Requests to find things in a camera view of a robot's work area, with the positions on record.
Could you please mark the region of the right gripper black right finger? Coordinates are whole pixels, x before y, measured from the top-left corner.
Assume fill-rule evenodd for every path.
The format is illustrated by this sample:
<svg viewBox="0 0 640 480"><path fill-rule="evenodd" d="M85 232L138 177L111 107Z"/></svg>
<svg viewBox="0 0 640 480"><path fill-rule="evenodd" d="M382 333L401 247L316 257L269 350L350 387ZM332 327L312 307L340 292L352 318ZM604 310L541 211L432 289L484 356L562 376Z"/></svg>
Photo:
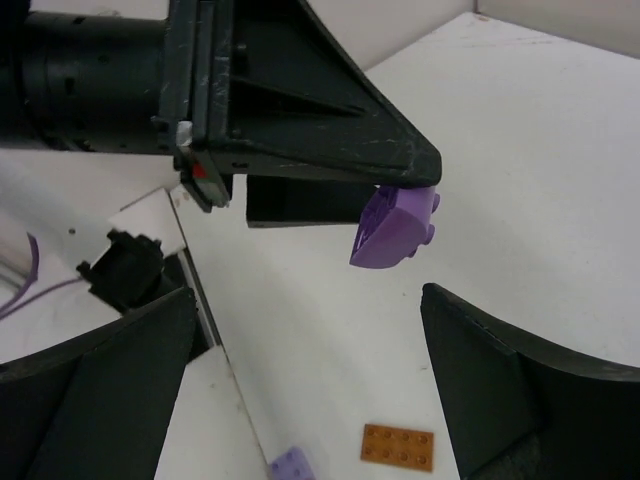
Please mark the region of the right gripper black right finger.
<svg viewBox="0 0 640 480"><path fill-rule="evenodd" d="M639 370L424 285L427 349L463 479L636 479Z"/></svg>

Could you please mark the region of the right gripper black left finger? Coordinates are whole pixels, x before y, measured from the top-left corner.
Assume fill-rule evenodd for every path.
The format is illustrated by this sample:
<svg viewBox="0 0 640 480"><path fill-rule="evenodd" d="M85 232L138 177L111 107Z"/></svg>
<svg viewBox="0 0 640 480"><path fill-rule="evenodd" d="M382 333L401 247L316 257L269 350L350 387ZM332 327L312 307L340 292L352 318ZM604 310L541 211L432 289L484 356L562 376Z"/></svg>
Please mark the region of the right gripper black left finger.
<svg viewBox="0 0 640 480"><path fill-rule="evenodd" d="M2 364L2 478L153 478L195 326L180 288Z"/></svg>

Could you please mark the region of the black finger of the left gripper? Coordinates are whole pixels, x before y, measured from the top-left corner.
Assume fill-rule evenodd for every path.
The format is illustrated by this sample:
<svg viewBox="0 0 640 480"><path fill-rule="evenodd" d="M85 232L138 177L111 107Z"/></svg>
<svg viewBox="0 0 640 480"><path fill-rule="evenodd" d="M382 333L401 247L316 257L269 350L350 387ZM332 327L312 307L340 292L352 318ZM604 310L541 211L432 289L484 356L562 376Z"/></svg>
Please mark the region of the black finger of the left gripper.
<svg viewBox="0 0 640 480"><path fill-rule="evenodd" d="M366 78L305 1L189 5L189 168L421 188L436 147Z"/></svg>
<svg viewBox="0 0 640 480"><path fill-rule="evenodd" d="M376 193L372 184L248 176L250 228L357 224Z"/></svg>

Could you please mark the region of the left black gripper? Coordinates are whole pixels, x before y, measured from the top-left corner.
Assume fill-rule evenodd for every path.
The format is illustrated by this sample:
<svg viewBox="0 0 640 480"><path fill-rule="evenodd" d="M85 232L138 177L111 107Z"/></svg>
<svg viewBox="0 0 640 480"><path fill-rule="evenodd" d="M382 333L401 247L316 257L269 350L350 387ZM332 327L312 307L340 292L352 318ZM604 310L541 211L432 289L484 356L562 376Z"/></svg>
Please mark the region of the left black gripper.
<svg viewBox="0 0 640 480"><path fill-rule="evenodd" d="M5 9L1 144L7 149L168 155L204 211L228 205L214 161L227 80L214 76L211 9L163 20Z"/></svg>

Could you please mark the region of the dark purple lego brick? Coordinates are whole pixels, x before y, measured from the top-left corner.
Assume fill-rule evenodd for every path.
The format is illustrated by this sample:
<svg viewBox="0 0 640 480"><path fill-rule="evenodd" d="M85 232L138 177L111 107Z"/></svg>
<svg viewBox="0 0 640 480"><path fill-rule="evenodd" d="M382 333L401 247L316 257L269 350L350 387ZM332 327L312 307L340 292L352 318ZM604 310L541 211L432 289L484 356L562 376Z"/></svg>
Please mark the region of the dark purple lego brick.
<svg viewBox="0 0 640 480"><path fill-rule="evenodd" d="M379 187L360 216L349 264L388 269L412 258L433 240L431 216L439 204L435 187Z"/></svg>

